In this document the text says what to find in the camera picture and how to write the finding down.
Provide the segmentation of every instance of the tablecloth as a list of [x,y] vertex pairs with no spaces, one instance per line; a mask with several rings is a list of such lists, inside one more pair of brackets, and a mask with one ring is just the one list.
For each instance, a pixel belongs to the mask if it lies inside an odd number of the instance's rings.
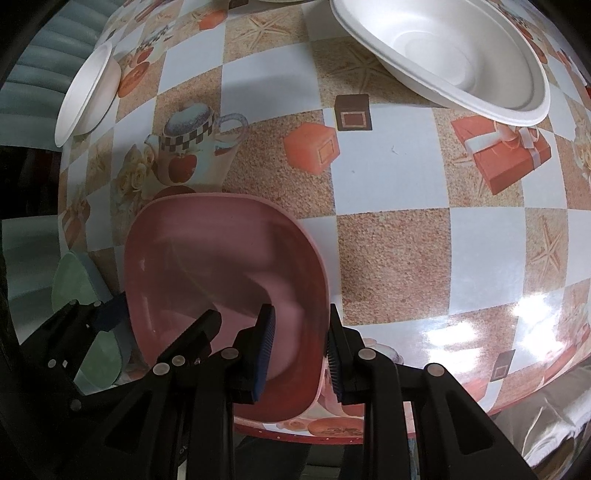
[[[330,299],[368,346],[445,365],[490,413],[531,394],[591,353],[591,98],[547,19],[494,5],[542,62],[551,108],[473,151],[470,138],[504,127],[397,82],[327,0],[126,1],[99,40],[115,45],[118,95],[64,146],[62,253],[88,252],[121,291],[127,232],[155,197],[263,197],[315,240]],[[530,173],[483,176],[508,155]],[[413,432],[410,408],[407,420]],[[328,375],[297,418],[237,423],[327,443],[360,442],[363,425]]]

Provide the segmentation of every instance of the printed starfish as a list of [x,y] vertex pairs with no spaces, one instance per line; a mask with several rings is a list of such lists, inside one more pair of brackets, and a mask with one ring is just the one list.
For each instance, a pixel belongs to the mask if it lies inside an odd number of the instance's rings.
[[558,246],[559,240],[562,238],[562,232],[559,232],[558,235],[556,235],[556,237],[552,240],[545,221],[542,224],[542,233],[544,234],[544,247],[542,251],[531,260],[533,264],[543,263],[544,265],[540,275],[540,280],[545,277],[546,273],[548,272],[549,265],[552,265],[558,273],[560,272],[560,261],[558,260],[556,248]]
[[249,51],[253,51],[254,48],[257,47],[257,45],[260,43],[261,39],[263,38],[263,36],[265,34],[269,34],[269,35],[292,35],[292,32],[287,30],[286,28],[282,28],[282,27],[276,27],[274,26],[277,22],[283,20],[285,17],[287,17],[288,13],[285,13],[283,15],[279,15],[275,18],[272,18],[268,21],[263,21],[260,18],[257,18],[256,15],[250,15],[248,17],[248,19],[251,22],[251,28],[248,31],[245,31],[244,33],[241,33],[240,35],[238,35],[236,38],[234,38],[232,41],[236,42],[242,38],[247,38],[250,37],[251,35],[254,35],[253,40],[251,41],[250,45],[247,47]]
[[[452,165],[454,167],[476,167],[474,160],[470,158],[469,155],[465,155],[463,157],[455,158],[452,160]],[[486,192],[486,182],[484,181],[484,177],[480,175],[480,180],[478,181],[478,185],[476,185],[476,198],[482,198],[484,192]]]
[[350,53],[350,56],[353,57],[353,65],[347,65],[346,67],[339,68],[330,72],[331,75],[339,75],[341,73],[349,73],[349,72],[359,72],[361,73],[360,79],[361,82],[359,84],[359,93],[363,93],[368,86],[369,81],[371,80],[372,76],[377,75],[388,80],[391,79],[391,76],[384,73],[381,69],[382,66],[380,65],[378,59],[371,55],[370,57],[366,58],[360,52],[356,51],[353,47],[349,45],[345,46]]

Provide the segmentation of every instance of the printed brown box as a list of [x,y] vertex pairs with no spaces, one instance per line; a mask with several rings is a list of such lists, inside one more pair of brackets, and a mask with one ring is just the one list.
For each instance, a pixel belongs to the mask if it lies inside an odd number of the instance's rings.
[[231,10],[232,8],[243,7],[244,5],[248,5],[248,0],[230,0],[228,10]]
[[371,130],[369,95],[337,95],[335,97],[335,117],[337,129]]
[[515,350],[509,350],[508,352],[500,353],[496,359],[495,366],[492,368],[491,382],[501,380],[509,375],[509,369]]

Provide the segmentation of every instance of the white paper plate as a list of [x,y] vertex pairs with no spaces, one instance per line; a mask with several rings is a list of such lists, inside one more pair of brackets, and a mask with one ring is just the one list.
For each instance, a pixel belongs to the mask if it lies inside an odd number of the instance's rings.
[[485,0],[330,0],[337,20],[401,83],[443,106],[530,126],[550,109],[533,49]]
[[107,113],[121,81],[121,67],[111,57],[113,45],[105,42],[86,59],[61,104],[55,141],[61,147],[71,134],[82,135],[96,127]]

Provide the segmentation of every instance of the printed gift box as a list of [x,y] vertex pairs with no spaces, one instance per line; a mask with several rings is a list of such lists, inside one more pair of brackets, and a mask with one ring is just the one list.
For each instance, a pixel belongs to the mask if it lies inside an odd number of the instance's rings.
[[336,130],[305,122],[283,139],[287,163],[314,175],[320,175],[340,155]]
[[550,145],[536,127],[511,127],[480,115],[454,120],[452,127],[493,195],[551,157]]

